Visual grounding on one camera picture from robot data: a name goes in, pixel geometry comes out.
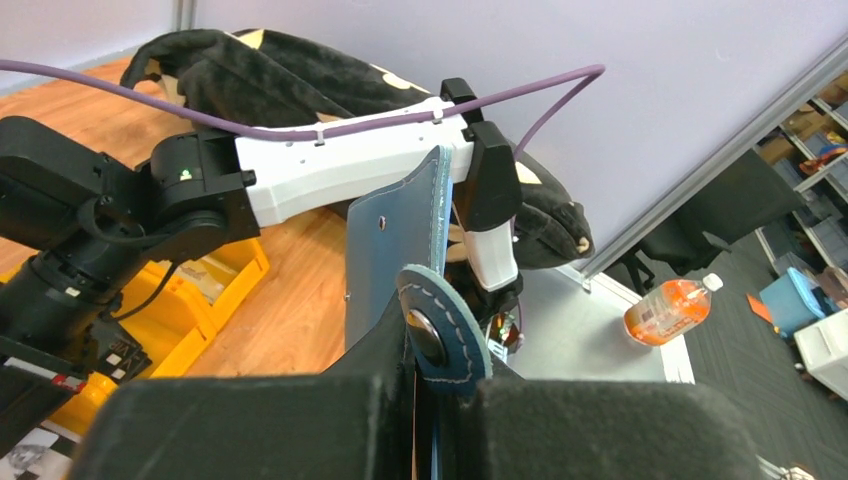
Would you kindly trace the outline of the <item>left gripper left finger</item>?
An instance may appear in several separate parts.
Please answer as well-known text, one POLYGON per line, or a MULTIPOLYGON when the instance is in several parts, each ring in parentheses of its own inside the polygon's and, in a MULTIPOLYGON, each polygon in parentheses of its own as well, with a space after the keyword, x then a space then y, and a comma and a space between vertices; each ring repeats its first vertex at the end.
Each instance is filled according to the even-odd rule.
POLYGON ((407 479, 413 355, 400 302, 320 374, 119 387, 72 479, 407 479))

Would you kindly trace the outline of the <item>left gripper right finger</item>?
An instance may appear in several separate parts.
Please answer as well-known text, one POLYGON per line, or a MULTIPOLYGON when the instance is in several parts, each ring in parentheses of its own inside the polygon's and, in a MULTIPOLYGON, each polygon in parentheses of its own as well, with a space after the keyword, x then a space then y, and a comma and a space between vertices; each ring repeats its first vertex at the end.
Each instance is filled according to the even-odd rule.
POLYGON ((440 479, 762 476, 741 413, 693 384, 530 380, 497 361, 440 427, 440 479))

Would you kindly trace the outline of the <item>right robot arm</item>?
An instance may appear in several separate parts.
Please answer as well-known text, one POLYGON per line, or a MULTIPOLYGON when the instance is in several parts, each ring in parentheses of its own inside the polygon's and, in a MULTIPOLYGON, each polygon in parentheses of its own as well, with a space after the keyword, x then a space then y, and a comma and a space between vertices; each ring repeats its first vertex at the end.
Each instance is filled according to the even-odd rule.
POLYGON ((512 148, 461 78, 385 113, 271 129, 204 116, 129 168, 24 116, 1 121, 1 235, 34 250, 1 289, 1 448, 76 396, 89 329, 149 261, 179 265, 316 207, 362 205, 431 169, 430 214, 456 220, 486 302, 520 280, 512 148))

